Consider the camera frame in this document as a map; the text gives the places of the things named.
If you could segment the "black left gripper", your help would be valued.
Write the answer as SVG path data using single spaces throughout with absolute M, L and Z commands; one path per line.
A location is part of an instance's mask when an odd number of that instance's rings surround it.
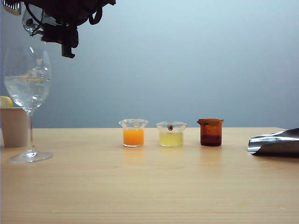
M 77 27 L 89 21 L 99 23 L 102 8 L 115 5 L 114 0 L 25 0 L 22 23 L 30 36 L 40 35 L 41 41 L 62 44 L 62 56 L 74 58 L 72 47 L 78 44 Z

